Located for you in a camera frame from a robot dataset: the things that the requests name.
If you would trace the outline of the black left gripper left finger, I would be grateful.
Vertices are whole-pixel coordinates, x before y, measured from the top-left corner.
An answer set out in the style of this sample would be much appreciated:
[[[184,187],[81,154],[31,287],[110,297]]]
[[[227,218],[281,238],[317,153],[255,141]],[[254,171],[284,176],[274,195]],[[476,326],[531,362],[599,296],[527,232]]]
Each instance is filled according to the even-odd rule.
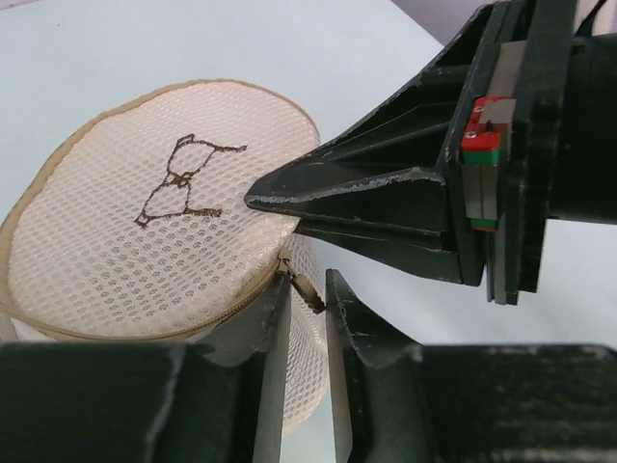
[[[5,462],[276,462],[290,282],[195,343],[1,347]]]

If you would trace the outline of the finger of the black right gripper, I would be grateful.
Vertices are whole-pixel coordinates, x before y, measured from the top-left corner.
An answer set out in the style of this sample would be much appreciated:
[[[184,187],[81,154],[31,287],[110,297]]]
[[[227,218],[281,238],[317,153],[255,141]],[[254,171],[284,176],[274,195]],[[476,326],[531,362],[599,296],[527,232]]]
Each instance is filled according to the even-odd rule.
[[[356,125],[257,180],[248,207],[372,227],[446,227],[442,147],[468,68],[429,68]]]
[[[291,187],[308,234],[425,279],[461,285],[443,182]]]

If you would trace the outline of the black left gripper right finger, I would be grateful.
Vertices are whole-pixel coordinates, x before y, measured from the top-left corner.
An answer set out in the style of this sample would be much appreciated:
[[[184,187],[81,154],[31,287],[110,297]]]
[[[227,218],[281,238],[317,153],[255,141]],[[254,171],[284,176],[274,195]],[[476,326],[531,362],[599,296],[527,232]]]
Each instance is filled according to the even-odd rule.
[[[326,273],[339,462],[612,462],[616,354],[596,344],[429,345]]]

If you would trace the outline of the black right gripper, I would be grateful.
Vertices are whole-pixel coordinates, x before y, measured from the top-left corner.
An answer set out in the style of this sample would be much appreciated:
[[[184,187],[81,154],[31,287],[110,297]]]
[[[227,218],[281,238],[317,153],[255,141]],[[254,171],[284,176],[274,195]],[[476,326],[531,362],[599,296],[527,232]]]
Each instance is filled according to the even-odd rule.
[[[616,221],[616,36],[603,2],[497,1],[450,43],[471,56],[445,139],[457,267],[514,305],[537,289],[550,220]]]

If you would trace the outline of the beige mesh laundry bag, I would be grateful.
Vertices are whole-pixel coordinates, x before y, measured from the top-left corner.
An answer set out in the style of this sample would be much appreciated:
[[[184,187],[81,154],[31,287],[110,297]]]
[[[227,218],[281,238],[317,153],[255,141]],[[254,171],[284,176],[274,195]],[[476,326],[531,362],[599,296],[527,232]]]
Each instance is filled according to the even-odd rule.
[[[249,209],[264,175],[316,148],[290,99],[235,80],[143,95],[83,125],[43,164],[1,228],[1,333],[9,340],[197,341],[278,273],[296,277],[284,433],[329,382],[324,290],[294,217]]]

